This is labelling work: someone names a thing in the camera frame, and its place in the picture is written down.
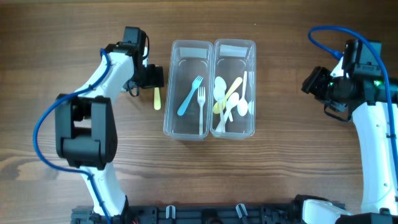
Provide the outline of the yellow plastic fork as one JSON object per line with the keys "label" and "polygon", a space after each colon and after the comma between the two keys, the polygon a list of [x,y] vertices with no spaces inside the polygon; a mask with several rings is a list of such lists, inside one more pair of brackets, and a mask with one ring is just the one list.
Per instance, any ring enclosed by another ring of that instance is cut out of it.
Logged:
{"label": "yellow plastic fork", "polygon": [[160,97],[160,88],[155,87],[154,88],[154,109],[160,110],[161,107],[162,107],[162,103],[161,103],[161,97]]}

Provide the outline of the light blue plastic fork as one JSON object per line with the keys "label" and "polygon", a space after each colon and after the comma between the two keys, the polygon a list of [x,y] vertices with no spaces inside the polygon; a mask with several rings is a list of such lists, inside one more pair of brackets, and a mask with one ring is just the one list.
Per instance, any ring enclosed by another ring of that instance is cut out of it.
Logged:
{"label": "light blue plastic fork", "polygon": [[201,83],[203,81],[203,77],[202,76],[197,76],[196,79],[194,79],[194,81],[192,82],[192,88],[189,92],[189,94],[187,95],[187,97],[184,99],[183,103],[181,104],[180,108],[177,110],[177,114],[179,116],[183,116],[188,108],[188,105],[192,99],[192,96],[194,94],[194,92],[200,87]]}

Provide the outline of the white plastic fork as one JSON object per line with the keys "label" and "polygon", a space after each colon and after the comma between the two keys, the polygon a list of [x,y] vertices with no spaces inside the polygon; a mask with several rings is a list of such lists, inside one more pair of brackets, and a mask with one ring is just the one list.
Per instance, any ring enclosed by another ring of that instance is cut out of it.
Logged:
{"label": "white plastic fork", "polygon": [[198,89],[197,102],[200,107],[200,117],[199,117],[199,135],[203,134],[203,106],[205,104],[205,87],[201,86]]}

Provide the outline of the white plastic spoon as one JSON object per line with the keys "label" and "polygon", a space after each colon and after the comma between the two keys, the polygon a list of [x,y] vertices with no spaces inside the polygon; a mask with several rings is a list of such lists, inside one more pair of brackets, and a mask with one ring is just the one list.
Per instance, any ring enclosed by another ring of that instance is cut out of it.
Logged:
{"label": "white plastic spoon", "polygon": [[240,116],[245,116],[246,113],[248,112],[248,103],[245,99],[246,96],[246,86],[247,86],[247,71],[244,72],[243,75],[243,86],[242,86],[242,96],[241,99],[239,100],[239,103],[237,105],[238,107],[238,113]]}
{"label": "white plastic spoon", "polygon": [[223,78],[216,77],[215,78],[215,87],[218,87],[218,88],[222,89],[223,91],[225,91],[227,88],[226,82],[224,81]]}
{"label": "white plastic spoon", "polygon": [[219,132],[225,132],[225,121],[224,121],[224,114],[223,114],[223,100],[224,100],[224,90],[222,87],[216,86],[214,90],[214,97],[215,100],[218,103],[218,109],[220,111],[220,123],[218,127],[216,128],[217,131]]}
{"label": "white plastic spoon", "polygon": [[[237,93],[237,92],[232,93],[226,102],[226,112],[224,114],[224,123],[227,122],[231,110],[238,104],[238,102],[239,102],[239,93]],[[219,122],[219,124],[216,127],[216,131],[225,132],[225,124],[221,124],[221,122]]]}

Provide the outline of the yellow plastic spoon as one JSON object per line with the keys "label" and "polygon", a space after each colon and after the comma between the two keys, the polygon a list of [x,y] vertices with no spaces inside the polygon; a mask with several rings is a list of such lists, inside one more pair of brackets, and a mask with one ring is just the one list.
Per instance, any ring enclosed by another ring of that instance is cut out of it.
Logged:
{"label": "yellow plastic spoon", "polygon": [[[233,84],[230,86],[229,90],[226,92],[223,100],[223,108],[226,106],[226,100],[231,96],[231,94],[242,84],[243,79],[241,77],[238,77],[235,79]],[[219,114],[220,111],[218,109],[218,103],[215,103],[213,106],[213,112],[214,114]]]}

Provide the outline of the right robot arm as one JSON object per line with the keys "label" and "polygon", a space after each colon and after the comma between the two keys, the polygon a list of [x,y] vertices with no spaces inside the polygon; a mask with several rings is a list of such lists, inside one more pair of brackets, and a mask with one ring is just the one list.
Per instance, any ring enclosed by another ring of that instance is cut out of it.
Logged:
{"label": "right robot arm", "polygon": [[300,204],[304,223],[397,223],[397,171],[391,143],[397,134],[389,119],[386,91],[392,96],[392,110],[397,112],[397,80],[383,82],[381,67],[367,45],[358,39],[347,40],[343,56],[329,71],[315,67],[302,83],[302,91],[313,94],[325,109],[348,112],[346,122],[355,125],[363,167],[361,212],[353,215],[331,202],[305,199]]}

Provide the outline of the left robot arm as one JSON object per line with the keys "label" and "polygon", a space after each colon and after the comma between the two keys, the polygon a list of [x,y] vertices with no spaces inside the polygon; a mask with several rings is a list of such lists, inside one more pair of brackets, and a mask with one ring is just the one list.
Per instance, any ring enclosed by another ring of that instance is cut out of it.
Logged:
{"label": "left robot arm", "polygon": [[164,86],[163,68],[149,64],[149,38],[138,27],[125,27],[122,41],[100,50],[101,62],[88,81],[71,94],[59,95],[55,107],[55,144],[59,157],[87,177],[95,223],[132,220],[113,159],[118,146],[113,104],[121,91]]}

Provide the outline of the left clear plastic container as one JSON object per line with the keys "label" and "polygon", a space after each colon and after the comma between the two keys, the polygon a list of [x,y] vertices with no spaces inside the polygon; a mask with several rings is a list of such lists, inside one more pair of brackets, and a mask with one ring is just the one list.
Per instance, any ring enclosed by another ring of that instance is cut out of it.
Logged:
{"label": "left clear plastic container", "polygon": [[[210,128],[210,97],[213,84],[214,50],[211,42],[200,40],[176,40],[172,44],[169,79],[165,103],[164,133],[173,139],[201,141]],[[203,106],[203,134],[199,135],[200,107],[198,89],[194,92],[183,116],[177,114],[192,88],[192,82],[202,76],[200,85],[205,87],[206,101]]]}

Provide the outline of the clear plastic container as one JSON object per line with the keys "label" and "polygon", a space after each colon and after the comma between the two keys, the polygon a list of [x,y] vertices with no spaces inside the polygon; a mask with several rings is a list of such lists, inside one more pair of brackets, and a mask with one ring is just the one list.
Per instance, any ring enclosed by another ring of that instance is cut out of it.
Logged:
{"label": "clear plastic container", "polygon": [[[236,78],[243,79],[247,71],[247,86],[245,99],[248,112],[240,116],[237,105],[231,110],[225,123],[225,132],[216,131],[220,122],[220,114],[214,114],[213,106],[217,101],[213,96],[211,106],[210,131],[215,138],[246,139],[255,133],[256,129],[256,44],[252,40],[219,39],[215,42],[213,66],[213,85],[215,78],[221,77],[226,82],[225,94]],[[234,91],[242,96],[243,83]]]}
{"label": "clear plastic container", "polygon": [[[211,42],[200,40],[176,40],[172,44],[169,79],[165,103],[164,133],[173,139],[201,141],[210,128],[210,97],[213,84],[214,50]],[[203,106],[203,134],[199,135],[200,107],[198,89],[194,92],[183,116],[177,114],[192,88],[192,82],[202,76],[200,85],[205,87],[206,101]]]}

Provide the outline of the right clear plastic container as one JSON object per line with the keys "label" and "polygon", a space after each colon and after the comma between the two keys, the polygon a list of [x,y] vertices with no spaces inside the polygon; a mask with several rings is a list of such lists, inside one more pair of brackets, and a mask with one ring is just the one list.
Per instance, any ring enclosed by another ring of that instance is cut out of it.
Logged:
{"label": "right clear plastic container", "polygon": [[[213,106],[217,101],[213,96],[211,106],[210,131],[215,138],[246,139],[255,133],[256,129],[256,44],[252,40],[219,39],[215,42],[213,66],[213,85],[215,78],[221,77],[226,82],[225,94],[236,78],[243,79],[247,71],[247,86],[245,99],[248,112],[240,116],[237,105],[231,110],[225,123],[225,132],[216,131],[220,122],[220,114],[214,114]],[[243,83],[234,91],[242,96]]]}

